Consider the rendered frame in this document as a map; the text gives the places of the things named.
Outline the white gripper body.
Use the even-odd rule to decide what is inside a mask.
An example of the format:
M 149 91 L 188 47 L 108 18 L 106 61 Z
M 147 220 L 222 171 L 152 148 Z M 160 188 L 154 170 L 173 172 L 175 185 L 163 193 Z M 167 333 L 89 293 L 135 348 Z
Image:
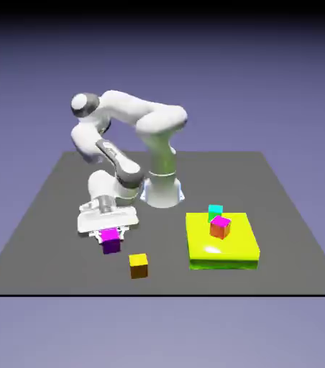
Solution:
M 111 212 L 101 213 L 100 210 L 84 211 L 78 215 L 77 230 L 88 233 L 120 226 L 133 226 L 139 223 L 134 207 L 117 208 Z

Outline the small magenta cube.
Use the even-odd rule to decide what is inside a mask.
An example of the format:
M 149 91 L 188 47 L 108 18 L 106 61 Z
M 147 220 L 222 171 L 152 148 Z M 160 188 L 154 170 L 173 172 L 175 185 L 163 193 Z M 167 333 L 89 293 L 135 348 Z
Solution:
M 100 237 L 104 254 L 113 254 L 121 251 L 121 239 L 117 228 L 101 230 Z

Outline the small yellow cube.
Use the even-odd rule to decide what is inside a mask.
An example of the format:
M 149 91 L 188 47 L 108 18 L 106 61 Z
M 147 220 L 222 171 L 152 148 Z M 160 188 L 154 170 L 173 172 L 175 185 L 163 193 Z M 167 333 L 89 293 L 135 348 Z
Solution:
M 146 278 L 148 276 L 148 258 L 145 253 L 130 254 L 129 268 L 132 279 Z

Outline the small cyan cube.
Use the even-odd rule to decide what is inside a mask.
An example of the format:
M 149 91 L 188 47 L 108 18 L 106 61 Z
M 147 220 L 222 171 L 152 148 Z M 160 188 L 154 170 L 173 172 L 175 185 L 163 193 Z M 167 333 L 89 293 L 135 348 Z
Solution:
M 208 206 L 208 222 L 211 222 L 215 217 L 221 216 L 223 206 L 217 204 L 209 204 Z

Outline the small pink and orange cube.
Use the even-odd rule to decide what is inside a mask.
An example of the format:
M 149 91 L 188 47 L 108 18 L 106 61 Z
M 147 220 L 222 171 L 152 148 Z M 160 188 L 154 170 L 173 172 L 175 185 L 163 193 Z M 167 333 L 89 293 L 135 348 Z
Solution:
M 232 220 L 223 216 L 216 216 L 210 222 L 210 235 L 224 239 L 230 232 Z

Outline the large yellow box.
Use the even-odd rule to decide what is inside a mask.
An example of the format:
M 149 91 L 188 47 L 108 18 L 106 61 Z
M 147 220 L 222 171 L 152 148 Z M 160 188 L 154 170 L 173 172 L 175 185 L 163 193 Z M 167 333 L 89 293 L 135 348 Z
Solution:
M 210 234 L 207 213 L 186 214 L 189 267 L 192 270 L 255 270 L 260 248 L 246 213 L 223 213 L 231 221 L 223 239 Z

